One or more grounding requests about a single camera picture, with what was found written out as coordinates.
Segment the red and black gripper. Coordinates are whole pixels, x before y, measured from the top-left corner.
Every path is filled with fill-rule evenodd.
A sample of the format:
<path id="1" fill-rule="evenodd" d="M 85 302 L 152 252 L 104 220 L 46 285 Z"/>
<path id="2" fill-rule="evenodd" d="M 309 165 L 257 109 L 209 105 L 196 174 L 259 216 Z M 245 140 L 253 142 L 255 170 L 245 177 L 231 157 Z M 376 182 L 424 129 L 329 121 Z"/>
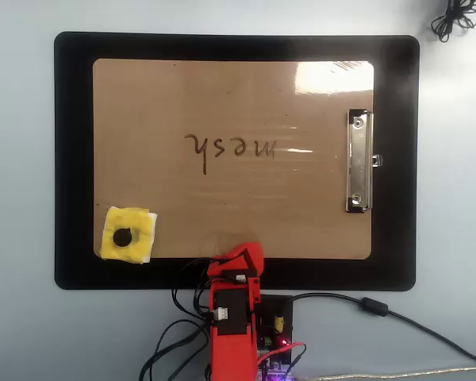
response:
<path id="1" fill-rule="evenodd" d="M 247 305 L 255 308 L 261 302 L 263 270 L 263 246 L 258 241 L 244 243 L 223 255 L 221 264 L 210 264 L 207 271 L 211 281 L 209 307 L 217 308 L 218 291 L 244 290 Z"/>

